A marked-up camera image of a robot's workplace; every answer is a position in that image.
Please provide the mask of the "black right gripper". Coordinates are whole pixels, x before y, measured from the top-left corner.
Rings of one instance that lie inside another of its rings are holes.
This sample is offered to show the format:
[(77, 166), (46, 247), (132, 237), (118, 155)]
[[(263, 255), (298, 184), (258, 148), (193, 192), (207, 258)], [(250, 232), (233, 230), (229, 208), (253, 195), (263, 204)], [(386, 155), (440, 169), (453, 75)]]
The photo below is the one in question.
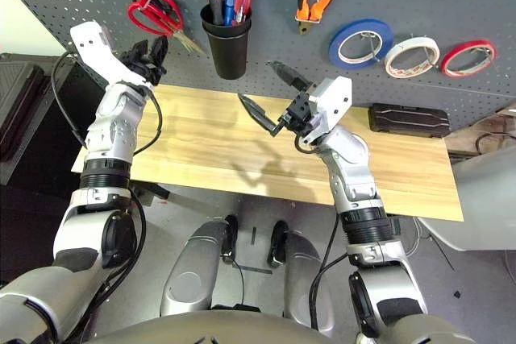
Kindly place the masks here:
[[(287, 85), (294, 87), (296, 90), (308, 90), (314, 86), (313, 81), (309, 81), (294, 68), (280, 61), (268, 61), (266, 63), (277, 76)], [(290, 102), (289, 106), (280, 116), (278, 123), (273, 122), (256, 102), (251, 98), (238, 93), (237, 94), (244, 109), (249, 116), (264, 128), (272, 137), (275, 137), (282, 127), (288, 131), (292, 131), (296, 135), (305, 136), (313, 130), (310, 121), (313, 118), (309, 106), (309, 94), (307, 92), (299, 92), (298, 95)]]

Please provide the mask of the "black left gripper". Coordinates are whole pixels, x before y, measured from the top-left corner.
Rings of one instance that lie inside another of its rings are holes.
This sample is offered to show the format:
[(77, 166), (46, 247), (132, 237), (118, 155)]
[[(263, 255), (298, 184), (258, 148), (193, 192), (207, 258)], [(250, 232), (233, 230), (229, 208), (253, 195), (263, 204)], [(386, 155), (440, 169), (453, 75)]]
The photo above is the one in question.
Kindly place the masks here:
[(142, 76), (147, 82), (158, 85), (163, 75), (167, 73), (163, 66), (169, 49), (166, 35), (154, 39), (151, 47), (144, 39), (135, 43), (131, 49), (120, 55), (120, 61), (132, 72)]

